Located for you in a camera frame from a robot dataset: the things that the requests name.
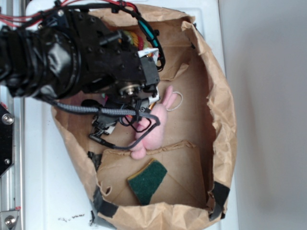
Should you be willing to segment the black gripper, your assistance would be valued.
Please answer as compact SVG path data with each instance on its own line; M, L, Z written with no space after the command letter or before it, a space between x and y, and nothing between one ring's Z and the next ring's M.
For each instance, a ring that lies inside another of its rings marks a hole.
M159 100L159 74L156 61L141 54L122 30L86 29L81 36L84 45L82 92L103 94L101 108L144 112Z

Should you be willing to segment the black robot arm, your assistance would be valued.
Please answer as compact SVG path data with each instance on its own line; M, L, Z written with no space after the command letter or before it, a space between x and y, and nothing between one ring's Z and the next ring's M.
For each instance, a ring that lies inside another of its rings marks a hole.
M13 97L33 97L67 113L94 114L101 134L117 122L142 118L158 97L156 59L142 56L123 30L111 31L89 10L98 4L56 6L15 30L0 32L0 83Z

